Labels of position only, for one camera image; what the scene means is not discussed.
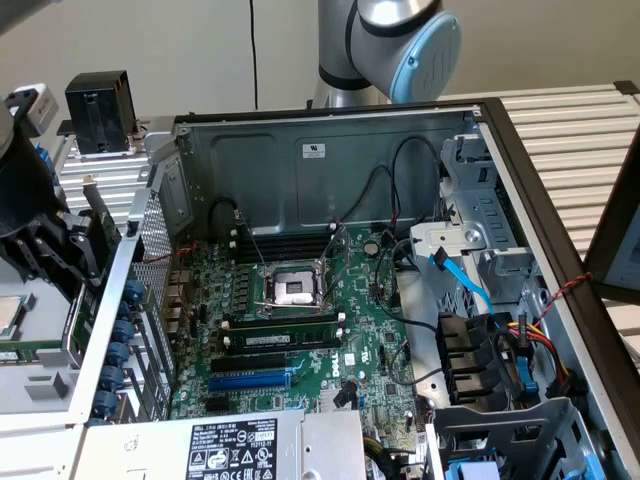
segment white wall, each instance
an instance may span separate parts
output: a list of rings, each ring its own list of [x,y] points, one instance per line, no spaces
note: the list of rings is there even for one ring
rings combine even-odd
[[[445,3],[464,31],[447,93],[640,83],[638,0]],[[302,107],[315,88],[316,0],[255,4],[260,108]],[[122,68],[141,116],[250,110],[248,0],[64,0],[0,37],[0,68],[0,95],[44,81],[59,118],[77,73]]]

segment perforated metal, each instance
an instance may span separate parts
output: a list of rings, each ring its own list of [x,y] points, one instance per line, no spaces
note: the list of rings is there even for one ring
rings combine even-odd
[[[141,237],[144,244],[144,261],[134,263],[133,270],[140,282],[153,289],[157,302],[161,305],[164,300],[171,257],[151,263],[145,262],[170,255],[171,242],[169,241],[160,199],[158,194],[153,191],[149,196],[149,201],[144,211]]]

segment warning label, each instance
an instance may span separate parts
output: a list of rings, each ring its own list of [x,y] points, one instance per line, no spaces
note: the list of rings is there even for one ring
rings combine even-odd
[[[186,480],[276,478],[275,418],[194,425]]]

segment motherboard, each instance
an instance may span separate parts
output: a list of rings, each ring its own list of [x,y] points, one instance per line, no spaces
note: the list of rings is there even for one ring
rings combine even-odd
[[[185,259],[178,273],[180,277],[189,273],[193,291],[186,292],[187,286],[184,285],[185,297],[190,295],[184,301],[191,310],[186,312],[189,317],[181,317],[172,340],[179,373],[172,398],[171,419],[291,409],[305,412],[358,409],[365,434],[379,438],[390,447],[415,448],[414,429],[420,430],[423,420],[421,412],[417,411],[413,387],[398,385],[389,376],[390,362],[406,339],[405,328],[391,319],[376,302],[377,288],[378,294],[389,305],[387,309],[400,313],[401,309],[390,306],[389,302],[393,288],[389,259],[384,259],[378,282],[374,282],[382,234],[372,233],[366,228],[352,228],[348,230],[347,238],[347,264],[344,254],[327,260],[331,273],[344,269],[329,294],[329,306],[324,307],[328,311],[320,312],[323,318],[340,316],[343,319],[330,335],[332,340],[337,336],[339,341],[330,347],[325,343],[320,343],[317,348],[313,346],[319,335],[326,337],[327,327],[312,321],[301,327],[304,340],[310,340],[302,349],[276,346],[262,353],[243,352],[251,353],[250,356],[229,355],[232,345],[227,341],[226,319],[239,318],[240,322],[236,323],[249,322],[250,325],[260,325],[259,322],[264,320],[264,289],[268,288],[263,278],[264,269],[257,263],[237,262],[232,258],[228,244],[222,242],[200,244]],[[297,269],[298,272],[304,271],[304,265],[308,264],[305,262],[299,262],[302,267]],[[295,262],[287,262],[286,265],[289,271],[296,270],[292,268]],[[267,267],[277,269],[278,263]],[[287,287],[290,296],[292,292],[295,295],[303,293],[303,287],[298,283],[302,284],[304,275],[290,274],[288,278],[300,279],[300,282],[287,284],[291,285],[291,288]],[[281,302],[287,301],[286,297],[280,298]],[[291,307],[278,309],[284,312],[280,316],[310,317],[309,311],[302,306]],[[265,338],[273,342],[284,336],[277,329],[273,332],[271,336],[264,333],[259,337],[253,335],[251,342],[249,339],[246,342],[255,345],[266,341]],[[216,382],[229,379],[226,371],[241,370],[235,379],[250,382],[252,375],[260,372],[255,370],[256,367],[252,369],[252,365],[284,367],[290,378],[286,385],[241,388],[244,384],[239,384],[238,388],[217,391]],[[216,372],[218,368],[225,372]],[[393,368],[400,378],[413,379],[408,354],[398,355]],[[345,400],[336,402],[336,398],[341,396]]]

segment blue pcie slot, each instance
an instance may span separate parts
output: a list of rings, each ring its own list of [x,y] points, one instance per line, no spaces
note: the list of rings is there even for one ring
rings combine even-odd
[[[208,382],[209,393],[224,390],[246,390],[251,388],[290,387],[291,377],[295,375],[304,360],[297,367],[269,372],[254,372],[246,375],[225,375],[211,377]]]

